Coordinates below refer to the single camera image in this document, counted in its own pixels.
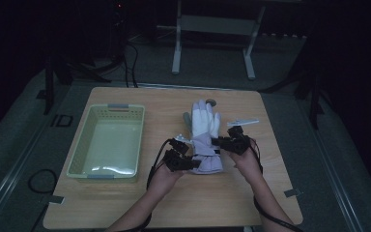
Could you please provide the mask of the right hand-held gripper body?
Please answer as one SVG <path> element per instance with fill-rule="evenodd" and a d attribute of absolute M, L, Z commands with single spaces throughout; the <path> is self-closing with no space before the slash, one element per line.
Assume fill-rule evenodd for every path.
<path fill-rule="evenodd" d="M 229 122 L 228 137 L 220 138 L 220 148 L 241 156 L 246 150 L 251 150 L 256 156 L 260 151 L 256 141 L 243 133 L 243 125 L 258 123 L 258 120 L 236 120 Z"/>

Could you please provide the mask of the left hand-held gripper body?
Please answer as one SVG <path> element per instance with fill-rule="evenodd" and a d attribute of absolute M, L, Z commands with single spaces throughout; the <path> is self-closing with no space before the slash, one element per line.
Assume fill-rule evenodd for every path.
<path fill-rule="evenodd" d="M 183 142 L 175 138 L 170 138 L 168 144 L 172 146 L 164 154 L 163 161 L 166 166 L 172 171 L 190 170 L 193 168 L 193 160 L 186 155 L 189 147 Z"/>

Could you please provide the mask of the lilac white ski glove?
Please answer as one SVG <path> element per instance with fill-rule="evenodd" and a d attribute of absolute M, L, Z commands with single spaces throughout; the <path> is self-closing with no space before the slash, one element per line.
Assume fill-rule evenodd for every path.
<path fill-rule="evenodd" d="M 193 145 L 193 160 L 199 160 L 197 168 L 192 173 L 207 175 L 223 170 L 220 148 L 212 143 L 218 138 L 221 115 L 213 113 L 213 108 L 203 100 L 196 101 L 191 111 L 191 142 Z"/>

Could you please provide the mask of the person's right hand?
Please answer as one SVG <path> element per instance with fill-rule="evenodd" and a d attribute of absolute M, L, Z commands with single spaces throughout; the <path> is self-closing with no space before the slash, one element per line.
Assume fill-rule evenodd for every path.
<path fill-rule="evenodd" d="M 255 185 L 260 182 L 262 173 L 258 160 L 250 148 L 248 148 L 242 155 L 230 153 L 229 157 L 249 184 Z"/>

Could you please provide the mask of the person's left hand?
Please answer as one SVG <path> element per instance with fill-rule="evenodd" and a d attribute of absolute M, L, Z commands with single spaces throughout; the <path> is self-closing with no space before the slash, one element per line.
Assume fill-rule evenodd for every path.
<path fill-rule="evenodd" d="M 171 171 L 164 162 L 157 165 L 147 192 L 157 198 L 163 198 L 186 173 L 182 170 Z"/>

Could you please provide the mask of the pale green plastic basket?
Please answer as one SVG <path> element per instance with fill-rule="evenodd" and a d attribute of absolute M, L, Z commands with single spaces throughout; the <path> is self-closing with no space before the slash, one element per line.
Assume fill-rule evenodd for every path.
<path fill-rule="evenodd" d="M 144 117 L 143 105 L 92 104 L 72 149 L 67 176 L 133 180 L 137 176 Z"/>

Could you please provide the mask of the grey tape piece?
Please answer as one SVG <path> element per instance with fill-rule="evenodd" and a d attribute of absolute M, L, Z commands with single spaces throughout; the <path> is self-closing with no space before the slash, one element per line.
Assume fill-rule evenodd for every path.
<path fill-rule="evenodd" d="M 61 205 L 65 200 L 64 196 L 57 196 L 57 195 L 49 195 L 47 197 L 47 202 L 49 204 L 59 204 Z"/>
<path fill-rule="evenodd" d="M 292 197 L 292 196 L 300 196 L 303 192 L 299 188 L 292 188 L 284 191 L 285 196 Z"/>

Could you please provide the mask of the black stand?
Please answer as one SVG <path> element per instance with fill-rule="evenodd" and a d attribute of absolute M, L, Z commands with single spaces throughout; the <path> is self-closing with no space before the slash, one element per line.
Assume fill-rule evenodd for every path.
<path fill-rule="evenodd" d="M 70 70 L 77 70 L 84 77 L 98 82 L 108 82 L 108 79 L 101 77 L 100 74 L 111 71 L 117 66 L 118 64 L 116 62 L 111 62 L 99 68 L 89 69 L 68 56 L 47 56 L 44 62 L 44 89 L 37 95 L 38 99 L 44 100 L 45 102 L 43 114 L 47 115 L 54 105 L 54 75 L 57 75 L 59 81 L 66 85 L 70 85 L 73 81 Z"/>
<path fill-rule="evenodd" d="M 319 128 L 318 116 L 324 113 L 319 104 L 319 99 L 328 99 L 322 92 L 322 77 L 324 72 L 324 67 L 319 63 L 311 62 L 305 64 L 303 62 L 296 62 L 282 81 L 277 82 L 271 87 L 259 90 L 259 93 L 274 93 L 297 82 L 298 86 L 294 91 L 294 97 L 297 100 L 305 100 L 307 97 L 310 97 L 308 120 L 312 128 L 317 130 Z"/>

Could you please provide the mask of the metal floor rail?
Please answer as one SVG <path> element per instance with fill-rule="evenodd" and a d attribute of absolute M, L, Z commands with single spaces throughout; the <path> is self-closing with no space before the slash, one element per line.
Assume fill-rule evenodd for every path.
<path fill-rule="evenodd" d="M 233 91 L 235 89 L 229 88 L 215 88 L 204 86 L 187 86 L 187 85 L 171 85 L 171 84 L 153 84 L 153 83 L 139 83 L 137 88 L 149 89 L 187 89 L 187 90 L 216 90 L 216 91 Z"/>

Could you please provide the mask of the white metal stand frame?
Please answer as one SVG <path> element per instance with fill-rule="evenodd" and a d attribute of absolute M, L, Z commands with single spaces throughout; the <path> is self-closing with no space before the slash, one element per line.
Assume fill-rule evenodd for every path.
<path fill-rule="evenodd" d="M 182 13 L 183 0 L 177 0 L 176 17 L 176 41 L 171 73 L 179 74 L 182 58 L 182 32 L 202 32 L 215 34 L 228 34 L 238 36 L 248 36 L 250 41 L 243 49 L 243 61 L 247 78 L 253 80 L 256 78 L 251 53 L 254 44 L 259 35 L 259 29 L 265 14 L 266 7 L 260 8 L 255 19 L 238 19 L 226 17 L 201 16 Z"/>

